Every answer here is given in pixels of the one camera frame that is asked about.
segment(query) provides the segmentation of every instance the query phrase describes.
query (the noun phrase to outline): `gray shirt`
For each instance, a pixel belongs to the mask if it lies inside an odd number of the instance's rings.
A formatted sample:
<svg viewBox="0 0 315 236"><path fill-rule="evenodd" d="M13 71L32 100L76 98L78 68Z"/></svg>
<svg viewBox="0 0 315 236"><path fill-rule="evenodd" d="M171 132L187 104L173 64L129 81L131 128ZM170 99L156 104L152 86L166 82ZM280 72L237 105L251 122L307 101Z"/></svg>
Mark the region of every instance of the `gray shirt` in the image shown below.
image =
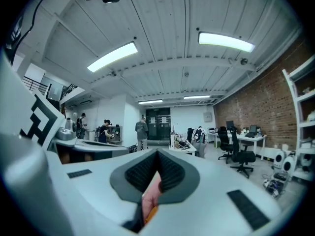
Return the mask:
<svg viewBox="0 0 315 236"><path fill-rule="evenodd" d="M143 140L143 139L147 139L147 131L148 130L148 126L145 122L139 121L136 123L136 129L137 134L138 134L138 140Z"/></svg>

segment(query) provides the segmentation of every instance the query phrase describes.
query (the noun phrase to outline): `ceiling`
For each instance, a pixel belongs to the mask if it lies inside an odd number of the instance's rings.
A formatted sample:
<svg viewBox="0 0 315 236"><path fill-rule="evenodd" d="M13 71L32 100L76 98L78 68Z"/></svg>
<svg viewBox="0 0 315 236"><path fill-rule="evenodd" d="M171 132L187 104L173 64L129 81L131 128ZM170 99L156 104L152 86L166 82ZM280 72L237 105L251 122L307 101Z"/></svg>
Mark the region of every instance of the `ceiling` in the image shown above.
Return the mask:
<svg viewBox="0 0 315 236"><path fill-rule="evenodd" d="M25 25L38 1L27 8ZM281 0L44 0L19 51L36 50L36 65L99 96L127 93L135 101L163 99L166 106L181 105L186 94L210 94L214 99L189 104L212 104L266 69L299 29ZM201 31L240 38L255 49L200 45ZM87 69L132 41L138 53L94 73ZM248 64L241 65L243 58Z"/></svg>

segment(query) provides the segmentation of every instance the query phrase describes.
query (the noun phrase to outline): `pink object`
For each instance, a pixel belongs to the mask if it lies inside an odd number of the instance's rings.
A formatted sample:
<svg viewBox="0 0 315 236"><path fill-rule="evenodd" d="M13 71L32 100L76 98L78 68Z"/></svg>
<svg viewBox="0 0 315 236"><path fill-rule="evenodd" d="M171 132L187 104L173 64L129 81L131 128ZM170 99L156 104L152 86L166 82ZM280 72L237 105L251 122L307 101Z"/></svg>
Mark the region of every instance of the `pink object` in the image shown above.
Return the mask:
<svg viewBox="0 0 315 236"><path fill-rule="evenodd" d="M143 221L145 221L145 219L149 216L150 211L154 207L158 206L158 197L161 195L161 191L158 187L159 183L161 183L161 177L158 173L155 182L149 187L147 193L142 197Z"/></svg>

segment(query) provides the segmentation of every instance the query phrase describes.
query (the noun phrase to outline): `computer monitor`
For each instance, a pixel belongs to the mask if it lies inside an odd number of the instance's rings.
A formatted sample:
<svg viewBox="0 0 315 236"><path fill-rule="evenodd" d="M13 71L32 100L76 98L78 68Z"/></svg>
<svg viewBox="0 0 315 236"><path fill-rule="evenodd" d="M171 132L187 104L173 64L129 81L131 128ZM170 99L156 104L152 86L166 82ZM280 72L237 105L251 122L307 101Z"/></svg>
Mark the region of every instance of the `computer monitor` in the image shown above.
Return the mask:
<svg viewBox="0 0 315 236"><path fill-rule="evenodd" d="M234 122L232 120L226 121L226 129L229 129L230 127L234 127Z"/></svg>
<svg viewBox="0 0 315 236"><path fill-rule="evenodd" d="M250 133L256 134L256 132L257 132L257 126L251 125L251 126L250 126Z"/></svg>

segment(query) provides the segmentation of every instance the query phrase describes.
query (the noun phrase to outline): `red brick wall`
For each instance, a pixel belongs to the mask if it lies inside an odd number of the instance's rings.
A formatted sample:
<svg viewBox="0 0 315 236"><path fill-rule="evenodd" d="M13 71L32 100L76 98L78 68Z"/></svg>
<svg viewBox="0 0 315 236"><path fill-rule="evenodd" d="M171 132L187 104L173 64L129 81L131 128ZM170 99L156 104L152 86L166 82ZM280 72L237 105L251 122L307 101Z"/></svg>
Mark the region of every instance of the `red brick wall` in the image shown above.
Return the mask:
<svg viewBox="0 0 315 236"><path fill-rule="evenodd" d="M227 120L233 120L238 129L258 125L267 135L267 147L288 144L295 149L295 110L282 70L293 71L312 54L305 38L298 37L266 71L214 106L217 127L226 126Z"/></svg>

